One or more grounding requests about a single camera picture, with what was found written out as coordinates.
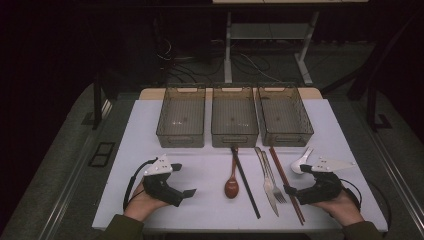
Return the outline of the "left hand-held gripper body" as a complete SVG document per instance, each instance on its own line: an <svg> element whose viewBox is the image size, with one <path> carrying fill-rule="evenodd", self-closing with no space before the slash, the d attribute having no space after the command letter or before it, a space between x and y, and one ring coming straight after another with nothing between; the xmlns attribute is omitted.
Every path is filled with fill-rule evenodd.
<svg viewBox="0 0 424 240"><path fill-rule="evenodd" d="M153 161L143 173L143 187L145 192L151 197L178 207L184 199L183 193L170 187L168 178L175 171L172 170L171 163L166 154Z"/></svg>

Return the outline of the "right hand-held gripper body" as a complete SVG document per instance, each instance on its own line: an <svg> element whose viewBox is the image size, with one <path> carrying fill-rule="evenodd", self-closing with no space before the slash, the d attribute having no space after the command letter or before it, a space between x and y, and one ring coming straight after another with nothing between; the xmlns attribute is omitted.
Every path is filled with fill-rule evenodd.
<svg viewBox="0 0 424 240"><path fill-rule="evenodd" d="M353 200L356 200L356 196L352 191L345 188L341 183L341 179L335 174L335 171L354 167L354 163L321 159L310 166L312 167L312 173L309 174L313 175L315 184L311 187L297 190L295 197L301 205L332 200L342 191L345 191Z"/></svg>

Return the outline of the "white ceramic spoon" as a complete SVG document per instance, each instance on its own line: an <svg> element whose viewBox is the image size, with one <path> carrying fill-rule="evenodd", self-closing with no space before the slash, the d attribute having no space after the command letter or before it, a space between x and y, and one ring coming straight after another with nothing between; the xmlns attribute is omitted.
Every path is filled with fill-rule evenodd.
<svg viewBox="0 0 424 240"><path fill-rule="evenodd" d="M307 163L307 159L309 158L310 154L313 152L312 147L308 147L304 154L296 161L294 161L291 164L291 170L296 174L302 174L301 165Z"/></svg>

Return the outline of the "silver fork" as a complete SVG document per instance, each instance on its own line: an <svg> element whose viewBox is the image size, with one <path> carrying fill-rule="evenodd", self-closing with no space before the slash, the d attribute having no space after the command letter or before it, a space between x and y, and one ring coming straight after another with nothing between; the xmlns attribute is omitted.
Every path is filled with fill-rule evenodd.
<svg viewBox="0 0 424 240"><path fill-rule="evenodd" d="M265 161L265 165L266 165L268 174L269 174L270 179L271 179L271 183L272 183L272 186L273 186L272 192L274 194L274 197L276 198L276 200L279 203L286 203L286 199L283 196L283 193L281 192L281 190L276 185L275 178L274 178L274 175L273 175L273 172L272 172L272 169L271 169L271 166L270 166L270 163L269 163L269 160L268 160L268 157L267 157L267 154L266 154L265 151L262 151L262 157Z"/></svg>

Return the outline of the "silver table knife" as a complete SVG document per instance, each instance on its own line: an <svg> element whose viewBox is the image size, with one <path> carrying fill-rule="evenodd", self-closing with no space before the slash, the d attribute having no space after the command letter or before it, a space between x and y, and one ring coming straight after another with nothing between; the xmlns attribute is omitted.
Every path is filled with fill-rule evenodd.
<svg viewBox="0 0 424 240"><path fill-rule="evenodd" d="M255 152L258 156L258 159L259 159L259 162L261 164L262 171L263 171L263 175L264 175L263 188L264 188L265 194L268 198L269 204L270 204L272 210L274 211L275 215L279 216L278 208L277 208L277 205L276 205L276 198L273 194L273 184L272 184L271 178L269 176L269 171L267 170L267 167L266 167L266 163L265 163L263 153L262 153L262 151L259 147L255 147L254 150L255 150Z"/></svg>

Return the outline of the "brown wooden spoon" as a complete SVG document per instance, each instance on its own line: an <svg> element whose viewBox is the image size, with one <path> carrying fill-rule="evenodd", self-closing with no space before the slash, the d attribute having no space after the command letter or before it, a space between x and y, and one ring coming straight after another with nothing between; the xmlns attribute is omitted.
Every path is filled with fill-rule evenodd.
<svg viewBox="0 0 424 240"><path fill-rule="evenodd" d="M235 159L235 154L237 153L237 149L233 147L231 149L231 152L232 152L231 175L226 181L224 186L224 193L228 199L234 199L239 192L239 185L236 179L237 161Z"/></svg>

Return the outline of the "clear smoky plastic bin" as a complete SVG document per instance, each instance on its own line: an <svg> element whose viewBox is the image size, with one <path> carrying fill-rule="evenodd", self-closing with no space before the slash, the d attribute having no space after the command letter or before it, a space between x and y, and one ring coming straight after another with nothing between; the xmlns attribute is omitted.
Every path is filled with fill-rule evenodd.
<svg viewBox="0 0 424 240"><path fill-rule="evenodd" d="M252 148L259 135L253 87L236 83L212 88L212 146Z"/></svg>
<svg viewBox="0 0 424 240"><path fill-rule="evenodd" d="M314 134L298 88L292 83L259 83L256 110L264 146L305 147Z"/></svg>
<svg viewBox="0 0 424 240"><path fill-rule="evenodd" d="M163 148L204 146L205 98L204 84L167 85L156 129Z"/></svg>

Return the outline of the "person's left hand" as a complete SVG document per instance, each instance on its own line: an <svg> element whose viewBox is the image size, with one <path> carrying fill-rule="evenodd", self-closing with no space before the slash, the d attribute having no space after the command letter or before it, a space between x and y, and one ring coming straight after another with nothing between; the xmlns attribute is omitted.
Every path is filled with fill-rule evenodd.
<svg viewBox="0 0 424 240"><path fill-rule="evenodd" d="M123 215L131 219L143 222L156 210L167 206L166 202L155 199L144 191L143 183L136 187L128 206Z"/></svg>

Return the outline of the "person's right hand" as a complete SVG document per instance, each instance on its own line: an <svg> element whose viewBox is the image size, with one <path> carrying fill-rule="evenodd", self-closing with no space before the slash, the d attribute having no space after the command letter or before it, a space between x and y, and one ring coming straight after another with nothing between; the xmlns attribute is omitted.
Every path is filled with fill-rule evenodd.
<svg viewBox="0 0 424 240"><path fill-rule="evenodd" d="M343 227L364 221L355 203L344 191L332 200L313 203L313 206L323 209Z"/></svg>

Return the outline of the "white table mat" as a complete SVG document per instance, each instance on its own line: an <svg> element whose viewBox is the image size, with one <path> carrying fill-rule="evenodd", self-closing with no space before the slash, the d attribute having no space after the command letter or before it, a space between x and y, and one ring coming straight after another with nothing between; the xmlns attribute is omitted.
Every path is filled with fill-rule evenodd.
<svg viewBox="0 0 424 240"><path fill-rule="evenodd" d="M339 123L327 100L304 100L313 123L314 134L307 146L314 150L308 158L313 165L319 160L338 160L352 168L336 171L337 176L353 183L361 192L361 213L378 230L387 231L386 220L366 180L357 165ZM145 233L153 232L319 232L339 230L339 224L322 210L303 205L304 225L294 212L290 198L277 204L279 216L270 206L263 189L263 173L254 149L239 148L239 159L260 213L256 217L240 174L240 192L235 199L224 194L224 184L230 176L230 148L213 148L210 130L205 130L203 148L162 148L156 136L156 126L162 100L137 100L119 146L92 227L105 229L115 214L122 213L123 198L136 169L145 161L166 154L182 169L172 173L167 183L179 190L197 189L192 198L179 207L157 210L145 222ZM291 186L303 189L314 184L311 174L297 175L290 164L303 155L306 147L274 147Z"/></svg>

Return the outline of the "black metal stand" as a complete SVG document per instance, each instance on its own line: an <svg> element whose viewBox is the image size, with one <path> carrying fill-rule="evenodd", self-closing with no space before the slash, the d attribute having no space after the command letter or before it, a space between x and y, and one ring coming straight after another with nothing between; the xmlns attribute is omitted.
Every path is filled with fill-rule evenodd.
<svg viewBox="0 0 424 240"><path fill-rule="evenodd" d="M94 101L94 120L93 130L96 130L101 123L102 107L104 104L103 99L111 100L117 96L119 88L116 82L112 79L110 74L98 72L93 80L93 101Z"/></svg>
<svg viewBox="0 0 424 240"><path fill-rule="evenodd" d="M350 82L351 100L367 97L366 122L376 122L377 93L388 96L395 109L417 133L424 134L424 14L410 17L393 33L379 41L368 59L353 72L321 89L327 94Z"/></svg>

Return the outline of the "white metal desk frame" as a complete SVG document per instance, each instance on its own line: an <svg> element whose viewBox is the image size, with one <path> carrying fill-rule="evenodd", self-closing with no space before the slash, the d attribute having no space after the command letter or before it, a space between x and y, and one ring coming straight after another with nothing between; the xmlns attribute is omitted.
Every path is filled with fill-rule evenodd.
<svg viewBox="0 0 424 240"><path fill-rule="evenodd" d="M217 7L252 7L254 11L264 10L270 7L276 10L278 7L313 7L311 16L304 21L283 23L236 23L234 22L234 10L227 10L225 53L224 53L224 81L231 83L232 74L232 50L234 40L301 40L302 48L294 53L294 59L304 84L313 84L310 69L305 64L305 58L312 41L312 36L321 13L318 7L347 6L348 4L366 4L368 0L212 0Z"/></svg>

